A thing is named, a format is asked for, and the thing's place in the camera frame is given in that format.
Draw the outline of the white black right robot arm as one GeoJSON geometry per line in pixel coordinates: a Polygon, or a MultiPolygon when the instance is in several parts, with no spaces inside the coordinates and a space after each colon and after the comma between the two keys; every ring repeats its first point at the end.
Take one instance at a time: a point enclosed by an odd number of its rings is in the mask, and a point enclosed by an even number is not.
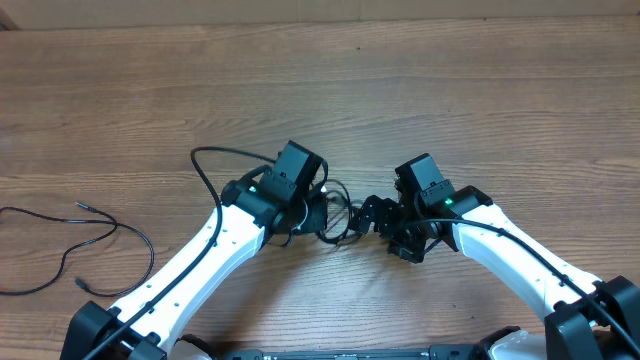
{"type": "Polygon", "coordinates": [[[508,326],[474,344],[433,345],[431,359],[636,359],[639,288],[603,281],[552,253],[473,186],[455,189],[429,154],[396,168],[397,201],[368,197],[349,227],[374,231],[388,251],[420,263],[437,244],[483,265],[544,325],[542,335],[508,326]]]}

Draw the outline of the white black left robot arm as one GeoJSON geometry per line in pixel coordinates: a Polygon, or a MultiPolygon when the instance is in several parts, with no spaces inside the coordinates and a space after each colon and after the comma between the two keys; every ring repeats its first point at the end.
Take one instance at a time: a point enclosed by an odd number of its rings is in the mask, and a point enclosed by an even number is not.
{"type": "Polygon", "coordinates": [[[212,194],[215,208],[201,230],[153,277],[104,309],[93,301],[73,316],[64,359],[207,359],[183,331],[199,308],[274,235],[326,226],[322,182],[328,165],[290,141],[276,159],[212,194]]]}

